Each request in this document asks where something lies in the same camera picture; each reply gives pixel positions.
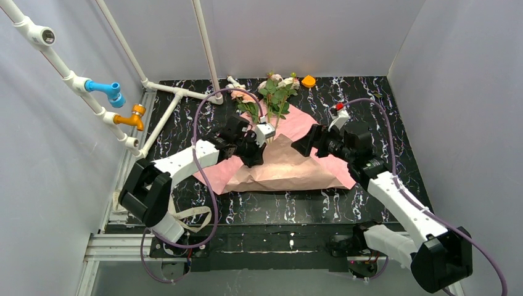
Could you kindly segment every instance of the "faucet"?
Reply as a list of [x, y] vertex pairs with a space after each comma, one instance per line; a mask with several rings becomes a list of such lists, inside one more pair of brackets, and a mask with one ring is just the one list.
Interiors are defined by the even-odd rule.
[[135, 126], [137, 130], [143, 131], [144, 123], [142, 122], [141, 118], [145, 113], [146, 108], [144, 106], [140, 104], [135, 104], [133, 106], [133, 112], [131, 114], [131, 117], [122, 117], [121, 115], [116, 114], [113, 117], [113, 121], [117, 125], [122, 123], [124, 125]]
[[109, 103], [115, 108], [120, 108], [125, 104], [125, 98], [120, 93], [120, 84], [117, 82], [102, 84], [96, 83], [93, 80], [88, 80], [85, 81], [85, 90], [88, 92], [101, 91], [102, 93], [105, 93]]

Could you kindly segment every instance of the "marble pattern tabletop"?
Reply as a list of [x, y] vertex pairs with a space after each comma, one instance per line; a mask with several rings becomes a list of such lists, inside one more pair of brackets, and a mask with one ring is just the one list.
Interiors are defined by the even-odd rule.
[[[254, 91], [262, 79], [239, 79], [247, 90]], [[161, 84], [177, 86], [198, 93], [210, 93], [208, 80], [163, 81]], [[222, 88], [227, 85], [221, 80]], [[390, 119], [396, 150], [397, 171], [409, 190], [430, 207], [418, 166], [414, 159], [405, 128], [387, 78], [384, 76], [366, 77], [324, 77], [318, 78], [311, 89], [302, 87], [297, 96], [289, 102], [298, 109], [310, 114], [320, 124], [329, 123], [328, 108], [338, 102], [359, 97], [369, 97], [383, 106]], [[171, 93], [158, 91], [149, 123], [149, 133], [166, 111], [174, 98]], [[229, 94], [225, 95], [223, 105], [207, 104], [200, 116], [199, 135], [206, 134], [217, 125], [223, 125], [226, 117], [239, 112]], [[147, 158], [155, 160], [170, 156], [190, 146], [193, 118], [200, 100], [184, 97], [171, 115], [151, 147]], [[370, 124], [373, 145], [378, 155], [389, 160], [389, 143], [386, 141], [384, 119], [377, 108], [359, 103], [348, 109], [355, 121]], [[212, 206], [207, 187], [190, 177], [182, 181], [172, 192], [171, 197], [177, 211], [200, 205]], [[315, 191], [292, 192], [230, 192], [218, 196], [220, 224], [315, 224], [315, 223], [357, 223], [371, 219], [392, 222], [395, 218], [387, 209], [371, 197], [359, 185], [351, 190], [323, 189]], [[188, 219], [198, 224], [202, 217]]]

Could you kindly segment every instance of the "white pvc pipe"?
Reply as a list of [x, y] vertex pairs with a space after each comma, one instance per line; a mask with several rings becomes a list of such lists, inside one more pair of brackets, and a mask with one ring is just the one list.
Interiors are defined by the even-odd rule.
[[[216, 67], [214, 65], [214, 59], [212, 57], [211, 44], [209, 42], [209, 36], [207, 35], [207, 28], [205, 27], [202, 5], [200, 4], [200, 0], [192, 0], [192, 5], [194, 7], [194, 13], [196, 14], [196, 22], [198, 23], [198, 28], [200, 28], [202, 42], [204, 43], [205, 56], [207, 58], [207, 63], [211, 72], [211, 80], [213, 83], [214, 91], [217, 91], [220, 89], [220, 84], [218, 83], [218, 75], [216, 74]], [[221, 104], [223, 102], [221, 93], [217, 94], [216, 98], [218, 99], [217, 104]]]
[[134, 156], [139, 157], [141, 155], [139, 149], [135, 147], [135, 138], [130, 138], [125, 134], [119, 126], [117, 126], [112, 118], [114, 117], [115, 113], [107, 112], [105, 108], [103, 108], [97, 100], [88, 92], [84, 92], [85, 89], [82, 91], [81, 86], [84, 85], [87, 78], [78, 77], [75, 72], [71, 71], [66, 64], [63, 62], [63, 60], [56, 54], [56, 52], [51, 48], [51, 46], [43, 45], [39, 42], [34, 42], [34, 40], [31, 37], [31, 34], [28, 34], [28, 32], [32, 31], [38, 31], [42, 28], [35, 25], [29, 17], [24, 15], [22, 11], [16, 6], [16, 4], [12, 0], [0, 0], [0, 7], [2, 10], [7, 14], [7, 16], [13, 21], [14, 27], [16, 27], [17, 31], [39, 52], [43, 54], [43, 56], [47, 59], [47, 61], [56, 69], [56, 71], [60, 74], [62, 77], [62, 81], [78, 96], [80, 96], [87, 105], [93, 110], [96, 117], [100, 118], [100, 120], [105, 123], [105, 125], [108, 127], [111, 132], [117, 137], [118, 141], [120, 141], [127, 149], [129, 149]]
[[142, 68], [138, 64], [138, 61], [136, 60], [136, 57], [134, 56], [133, 52], [131, 51], [131, 48], [129, 47], [129, 44], [123, 37], [123, 34], [120, 31], [120, 28], [116, 24], [115, 19], [113, 18], [113, 15], [111, 14], [111, 11], [109, 11], [109, 8], [107, 8], [107, 5], [105, 5], [104, 0], [95, 0], [98, 6], [100, 7], [100, 10], [105, 16], [105, 19], [109, 22], [109, 25], [111, 29], [114, 31], [116, 38], [120, 42], [121, 46], [123, 47], [123, 50], [131, 60], [131, 63], [133, 64], [134, 68], [138, 72], [138, 75], [140, 76], [140, 80], [142, 83], [147, 83], [147, 77], [145, 73], [143, 72]]
[[173, 93], [173, 94], [177, 94], [180, 91], [182, 91], [183, 96], [193, 97], [195, 99], [200, 99], [200, 100], [203, 100], [203, 99], [205, 99], [205, 97], [207, 97], [206, 94], [201, 94], [199, 92], [188, 91], [187, 89], [184, 89], [184, 88], [176, 88], [176, 87], [162, 85], [162, 84], [158, 84], [158, 83], [152, 83], [152, 82], [147, 83], [146, 87], [151, 88], [151, 89], [158, 89], [159, 91], [166, 91], [168, 93]]
[[105, 110], [100, 104], [98, 104], [98, 101], [90, 93], [83, 94], [80, 97], [86, 102], [86, 104], [89, 105], [89, 107], [93, 110], [94, 114], [101, 114]]
[[0, 7], [13, 23], [21, 22], [25, 16], [12, 0], [0, 0]]
[[147, 154], [149, 153], [149, 149], [151, 148], [153, 143], [158, 138], [158, 135], [162, 132], [163, 127], [165, 126], [165, 123], [167, 122], [167, 120], [169, 120], [169, 117], [171, 117], [171, 114], [175, 110], [176, 106], [178, 105], [178, 103], [180, 102], [182, 97], [183, 97], [183, 92], [178, 92], [175, 94], [175, 97], [171, 101], [171, 104], [169, 104], [167, 111], [165, 111], [165, 113], [162, 115], [162, 117], [160, 118], [160, 121], [158, 121], [158, 124], [154, 127], [152, 133], [147, 138], [147, 141], [145, 142], [144, 147], [142, 147], [142, 149], [140, 150], [142, 152], [142, 154], [144, 155], [144, 157], [146, 157]]
[[47, 47], [40, 51], [49, 63], [56, 69], [62, 78], [68, 77], [71, 74], [71, 70], [66, 66], [63, 60], [56, 54], [54, 49]]

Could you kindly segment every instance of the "flower stem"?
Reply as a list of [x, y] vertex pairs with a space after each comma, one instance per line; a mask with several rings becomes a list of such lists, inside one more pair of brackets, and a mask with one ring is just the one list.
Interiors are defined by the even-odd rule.
[[287, 102], [287, 96], [283, 97], [283, 101], [281, 102], [281, 105], [279, 106], [278, 118], [276, 119], [276, 126], [274, 127], [274, 129], [278, 128], [279, 118], [281, 116], [281, 111], [283, 110], [283, 107], [285, 106], [285, 102]]

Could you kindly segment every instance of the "small orange cap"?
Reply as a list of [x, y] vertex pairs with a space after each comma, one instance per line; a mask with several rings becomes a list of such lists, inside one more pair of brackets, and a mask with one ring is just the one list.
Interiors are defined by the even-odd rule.
[[303, 80], [302, 80], [302, 84], [304, 87], [306, 88], [311, 88], [313, 87], [314, 85], [316, 85], [316, 80], [314, 79], [314, 77], [310, 76], [310, 75], [307, 75]]

